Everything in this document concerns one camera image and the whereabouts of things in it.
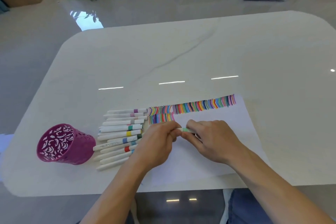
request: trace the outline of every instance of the forearm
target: forearm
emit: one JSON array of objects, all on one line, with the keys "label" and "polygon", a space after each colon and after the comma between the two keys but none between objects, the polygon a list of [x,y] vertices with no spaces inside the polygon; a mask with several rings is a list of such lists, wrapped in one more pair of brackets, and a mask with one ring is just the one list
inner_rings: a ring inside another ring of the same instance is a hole
[{"label": "forearm", "polygon": [[129,158],[119,169],[81,224],[121,224],[125,223],[131,202],[147,170]]},{"label": "forearm", "polygon": [[245,149],[230,163],[275,224],[334,223],[298,189],[273,171],[258,155]]}]

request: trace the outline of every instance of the hand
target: hand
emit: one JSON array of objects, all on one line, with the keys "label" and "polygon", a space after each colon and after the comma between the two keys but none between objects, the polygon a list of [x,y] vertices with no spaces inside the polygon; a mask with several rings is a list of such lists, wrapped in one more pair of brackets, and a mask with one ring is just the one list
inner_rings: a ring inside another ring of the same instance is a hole
[{"label": "hand", "polygon": [[230,165],[247,149],[223,120],[189,120],[187,128],[195,130],[201,139],[188,132],[183,132],[181,137],[195,146],[200,154],[214,162]]},{"label": "hand", "polygon": [[175,121],[151,125],[131,157],[142,163],[147,171],[163,164],[171,152],[172,143],[182,133],[176,129],[180,127]]}]

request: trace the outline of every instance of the purple basket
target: purple basket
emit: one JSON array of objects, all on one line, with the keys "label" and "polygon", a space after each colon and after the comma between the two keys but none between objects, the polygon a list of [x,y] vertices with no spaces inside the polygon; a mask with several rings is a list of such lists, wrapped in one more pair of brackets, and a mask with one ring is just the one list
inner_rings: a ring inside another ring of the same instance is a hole
[{"label": "purple basket", "polygon": [[36,154],[44,162],[80,165],[93,155],[96,141],[69,124],[58,124],[48,129],[37,144]]}]

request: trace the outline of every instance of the colorful stripe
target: colorful stripe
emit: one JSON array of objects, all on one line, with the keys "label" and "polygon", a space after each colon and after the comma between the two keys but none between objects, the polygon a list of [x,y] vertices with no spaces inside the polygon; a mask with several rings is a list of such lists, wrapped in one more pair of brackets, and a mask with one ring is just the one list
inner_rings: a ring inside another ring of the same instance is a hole
[{"label": "colorful stripe", "polygon": [[173,114],[200,112],[221,107],[229,107],[236,104],[235,95],[226,97],[201,100],[177,105],[149,107],[149,124],[174,120]]}]

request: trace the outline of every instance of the tile floor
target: tile floor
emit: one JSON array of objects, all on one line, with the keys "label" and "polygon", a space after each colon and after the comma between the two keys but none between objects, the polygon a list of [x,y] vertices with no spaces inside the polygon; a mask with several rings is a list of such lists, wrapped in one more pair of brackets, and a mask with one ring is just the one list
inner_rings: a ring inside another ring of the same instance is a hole
[{"label": "tile floor", "polygon": [[[314,14],[336,27],[336,0],[44,0],[14,8],[0,15],[0,134],[15,132],[62,43],[82,30],[286,10]],[[335,185],[300,189],[336,216]],[[197,193],[202,198],[197,204],[175,206],[159,203],[166,192],[138,194],[141,223],[219,223],[221,191]],[[0,183],[1,223],[73,224],[97,197],[18,198]]]}]

